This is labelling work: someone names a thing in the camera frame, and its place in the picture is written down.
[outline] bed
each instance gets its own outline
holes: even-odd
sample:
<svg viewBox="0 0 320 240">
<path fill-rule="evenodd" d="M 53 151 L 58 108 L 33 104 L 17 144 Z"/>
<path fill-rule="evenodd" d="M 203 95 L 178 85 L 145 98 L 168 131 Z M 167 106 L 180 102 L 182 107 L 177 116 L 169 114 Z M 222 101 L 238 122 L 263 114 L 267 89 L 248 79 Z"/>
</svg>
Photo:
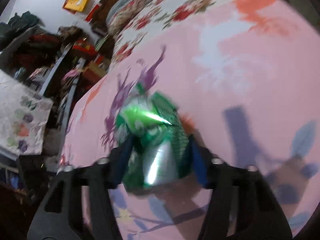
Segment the bed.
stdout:
<svg viewBox="0 0 320 240">
<path fill-rule="evenodd" d="M 108 156 L 115 117 L 140 82 L 168 95 L 228 164 L 258 166 L 297 235 L 320 201 L 316 29 L 285 0 L 152 0 L 115 39 L 111 70 L 71 114 L 60 164 Z M 109 194 L 123 239 L 193 240 L 211 192 L 189 176 L 161 193 Z"/>
</svg>

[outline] pink bedsheet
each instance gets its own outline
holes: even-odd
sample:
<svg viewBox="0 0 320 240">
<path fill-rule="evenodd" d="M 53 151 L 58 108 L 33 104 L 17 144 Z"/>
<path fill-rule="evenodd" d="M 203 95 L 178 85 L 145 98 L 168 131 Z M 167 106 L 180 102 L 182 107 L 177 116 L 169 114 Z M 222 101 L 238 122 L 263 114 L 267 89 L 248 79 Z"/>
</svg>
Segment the pink bedsheet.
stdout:
<svg viewBox="0 0 320 240">
<path fill-rule="evenodd" d="M 140 46 L 76 104 L 63 159 L 88 166 L 108 155 L 114 118 L 139 80 L 170 96 L 213 153 L 257 165 L 296 235 L 320 201 L 318 48 L 316 31 L 281 0 L 209 7 Z M 125 240 L 196 239 L 210 193 L 192 177 L 144 197 L 110 190 Z"/>
</svg>

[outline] floral blanket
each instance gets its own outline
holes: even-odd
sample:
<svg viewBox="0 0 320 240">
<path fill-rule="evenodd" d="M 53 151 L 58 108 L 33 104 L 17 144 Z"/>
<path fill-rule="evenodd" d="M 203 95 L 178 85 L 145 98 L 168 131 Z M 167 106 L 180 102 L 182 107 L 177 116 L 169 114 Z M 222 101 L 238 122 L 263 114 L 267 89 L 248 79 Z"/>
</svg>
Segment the floral blanket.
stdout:
<svg viewBox="0 0 320 240">
<path fill-rule="evenodd" d="M 150 94 L 169 96 L 213 153 L 232 166 L 256 165 L 296 235 L 320 201 L 320 36 L 282 0 L 212 3 L 218 0 L 158 11 L 156 19 L 164 19 L 152 24 L 165 31 L 141 42 L 76 104 L 61 165 L 108 156 L 115 117 L 140 82 Z M 109 193 L 124 240 L 197 239 L 211 195 L 193 176 L 149 195 L 123 185 Z M 86 189 L 83 196 L 90 224 Z"/>
<path fill-rule="evenodd" d="M 148 42 L 164 29 L 193 14 L 205 12 L 208 7 L 230 1 L 232 0 L 153 0 L 117 36 L 110 68 L 128 57 L 138 44 Z M 141 3 L 142 1 L 134 0 L 123 11 L 136 10 Z"/>
<path fill-rule="evenodd" d="M 16 155 L 39 155 L 53 102 L 0 70 L 0 146 Z"/>
</svg>

